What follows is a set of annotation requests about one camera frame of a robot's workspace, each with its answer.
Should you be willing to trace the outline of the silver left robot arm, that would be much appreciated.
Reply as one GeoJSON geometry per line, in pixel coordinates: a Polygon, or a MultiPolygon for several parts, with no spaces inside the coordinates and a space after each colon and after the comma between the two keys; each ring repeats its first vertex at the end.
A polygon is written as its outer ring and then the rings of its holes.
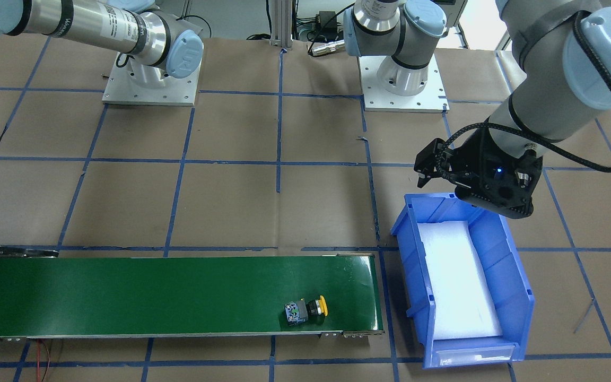
{"type": "Polygon", "coordinates": [[[599,1],[496,4],[526,79],[483,123],[429,143],[414,170],[420,188],[443,178],[462,201],[521,219],[533,213],[546,151],[611,172],[557,146],[611,109],[611,7],[599,1]]]}

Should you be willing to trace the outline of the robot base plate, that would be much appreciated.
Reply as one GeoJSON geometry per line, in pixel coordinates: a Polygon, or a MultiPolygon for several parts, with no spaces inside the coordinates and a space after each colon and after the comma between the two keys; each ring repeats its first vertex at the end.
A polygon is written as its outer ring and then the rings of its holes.
{"type": "Polygon", "coordinates": [[[123,67],[118,54],[107,80],[102,101],[121,106],[194,106],[200,68],[177,79],[163,70],[129,59],[123,67]]]}
{"type": "Polygon", "coordinates": [[[441,113],[450,109],[437,59],[410,70],[390,56],[359,58],[366,111],[441,113]]]}

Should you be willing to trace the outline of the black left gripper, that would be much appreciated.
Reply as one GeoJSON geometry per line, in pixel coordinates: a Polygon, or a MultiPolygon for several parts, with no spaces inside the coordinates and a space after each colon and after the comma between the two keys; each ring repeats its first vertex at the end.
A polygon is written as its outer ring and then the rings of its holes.
{"type": "Polygon", "coordinates": [[[490,131],[477,129],[460,147],[450,150],[445,140],[432,140],[415,157],[417,187],[434,178],[456,184],[457,198],[510,219],[534,212],[533,192],[543,159],[531,151],[512,157],[497,146],[490,131]]]}

